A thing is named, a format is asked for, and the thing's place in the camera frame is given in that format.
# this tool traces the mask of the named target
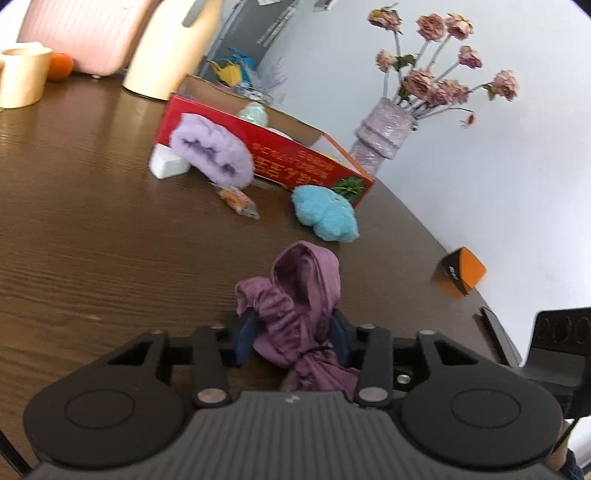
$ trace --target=red box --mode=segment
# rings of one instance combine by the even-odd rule
[[[236,115],[250,101],[225,87],[188,75],[168,101],[156,143],[169,146],[170,132],[180,122],[181,114],[197,113],[227,128],[246,144],[257,176],[288,190],[306,184],[328,187],[354,206],[359,203],[374,180],[333,138],[271,107],[266,107],[269,127],[294,140],[246,122]]]

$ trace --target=orange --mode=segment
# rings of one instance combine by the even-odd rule
[[[74,59],[67,53],[53,53],[49,63],[47,80],[60,82],[70,76],[74,69]]]

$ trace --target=pink glittery vase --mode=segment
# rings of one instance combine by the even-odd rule
[[[349,154],[375,176],[387,158],[392,160],[410,133],[413,116],[386,97],[380,98],[369,116],[355,130],[356,142]]]

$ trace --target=purple scarf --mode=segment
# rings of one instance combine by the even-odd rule
[[[296,242],[275,259],[271,278],[236,285],[238,314],[253,307],[266,331],[254,343],[264,358],[290,368],[282,390],[342,390],[352,398],[358,372],[330,349],[330,315],[340,298],[339,261],[328,249]]]

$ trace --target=white foam block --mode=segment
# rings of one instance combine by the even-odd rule
[[[150,171],[157,179],[182,175],[187,173],[190,168],[189,162],[174,153],[172,148],[160,143],[154,145],[150,157]]]

